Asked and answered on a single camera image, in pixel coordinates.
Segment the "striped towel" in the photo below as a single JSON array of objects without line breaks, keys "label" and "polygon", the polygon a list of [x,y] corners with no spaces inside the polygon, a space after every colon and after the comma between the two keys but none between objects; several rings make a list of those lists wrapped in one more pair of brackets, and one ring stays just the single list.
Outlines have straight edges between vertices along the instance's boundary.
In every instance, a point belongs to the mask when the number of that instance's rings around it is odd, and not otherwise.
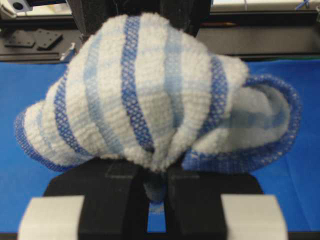
[{"label": "striped towel", "polygon": [[157,14],[117,16],[16,118],[15,135],[54,171],[100,157],[154,172],[178,159],[185,170],[249,172],[290,149],[301,105],[284,81],[248,71]]}]

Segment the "dark blue stripe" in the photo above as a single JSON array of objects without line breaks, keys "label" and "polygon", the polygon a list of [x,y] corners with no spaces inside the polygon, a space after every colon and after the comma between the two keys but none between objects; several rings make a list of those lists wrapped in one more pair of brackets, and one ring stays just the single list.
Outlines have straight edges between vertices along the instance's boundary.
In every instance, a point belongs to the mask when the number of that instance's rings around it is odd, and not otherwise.
[{"label": "dark blue stripe", "polygon": [[86,157],[93,157],[87,152],[87,150],[78,144],[78,141],[70,127],[66,109],[66,75],[67,73],[65,73],[61,79],[54,98],[54,114],[57,130],[65,143],[68,144],[76,153]]},{"label": "dark blue stripe", "polygon": [[74,166],[60,166],[56,165],[53,162],[49,161],[48,159],[41,156],[40,153],[32,146],[29,142],[26,131],[25,131],[25,114],[26,111],[20,113],[14,122],[14,130],[15,130],[15,137],[25,154],[27,154],[30,158],[40,162],[41,164],[45,165],[47,168],[57,171],[57,172],[64,172],[73,168]]},{"label": "dark blue stripe", "polygon": [[199,137],[210,132],[221,121],[227,105],[228,83],[221,61],[211,57],[211,104],[208,116],[199,131]]},{"label": "dark blue stripe", "polygon": [[126,19],[124,25],[125,43],[121,58],[121,98],[137,142],[147,152],[153,153],[155,151],[154,142],[139,105],[136,91],[135,61],[138,51],[139,28],[140,17],[135,16]]}]

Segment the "blue mat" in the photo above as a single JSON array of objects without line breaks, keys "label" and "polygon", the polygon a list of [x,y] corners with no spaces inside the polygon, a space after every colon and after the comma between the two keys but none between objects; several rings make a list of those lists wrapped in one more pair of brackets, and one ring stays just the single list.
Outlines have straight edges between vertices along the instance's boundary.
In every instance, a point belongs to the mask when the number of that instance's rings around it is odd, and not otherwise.
[{"label": "blue mat", "polygon": [[[271,73],[291,83],[304,105],[291,152],[252,174],[266,194],[277,196],[290,231],[320,231],[320,60],[254,62],[249,67],[253,74]],[[24,155],[13,122],[24,108],[45,97],[65,69],[64,64],[0,63],[0,232],[16,232],[30,198],[41,196],[58,175]],[[148,229],[163,232],[162,206],[153,209]]]}]

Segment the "light blue stripe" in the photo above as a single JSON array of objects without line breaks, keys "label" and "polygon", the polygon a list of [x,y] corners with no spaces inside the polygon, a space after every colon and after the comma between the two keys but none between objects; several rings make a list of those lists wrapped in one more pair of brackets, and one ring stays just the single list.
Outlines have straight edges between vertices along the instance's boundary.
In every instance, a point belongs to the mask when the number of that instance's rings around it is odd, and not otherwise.
[{"label": "light blue stripe", "polygon": [[184,105],[182,101],[182,34],[168,26],[165,43],[165,81],[164,90],[168,93],[173,109],[173,127],[178,128],[184,119]]},{"label": "light blue stripe", "polygon": [[286,114],[283,110],[267,116],[262,112],[232,111],[230,116],[231,128],[261,128],[273,129],[282,126],[286,122]]},{"label": "light blue stripe", "polygon": [[83,81],[85,84],[85,94],[88,102],[88,111],[90,119],[99,129],[105,144],[111,150],[112,154],[123,153],[124,148],[119,142],[117,136],[111,127],[104,121],[103,110],[99,98],[98,81],[97,81],[97,62],[99,61],[100,45],[102,40],[101,31],[96,36],[89,48],[86,65],[84,68]]},{"label": "light blue stripe", "polygon": [[44,106],[42,105],[41,109],[39,110],[39,112],[38,112],[38,114],[36,116],[36,124],[38,126],[39,134],[42,137],[44,144],[47,145],[47,147],[50,149],[50,156],[47,156],[47,158],[50,159],[51,157],[53,157],[56,154],[56,151],[52,148],[51,142],[48,141],[48,139],[46,138],[45,133],[43,131],[43,127],[42,127],[42,112],[43,112],[43,108],[44,108]]}]

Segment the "terry cloth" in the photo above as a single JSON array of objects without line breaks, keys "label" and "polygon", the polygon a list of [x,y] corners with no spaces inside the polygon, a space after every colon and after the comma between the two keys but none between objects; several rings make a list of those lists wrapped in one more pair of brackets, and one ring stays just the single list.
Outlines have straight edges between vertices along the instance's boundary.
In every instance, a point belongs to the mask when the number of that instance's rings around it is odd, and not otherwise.
[{"label": "terry cloth", "polygon": [[157,14],[109,19],[15,135],[31,158],[66,171],[94,157],[165,172],[245,173],[285,154],[301,117],[283,80],[250,75]]}]

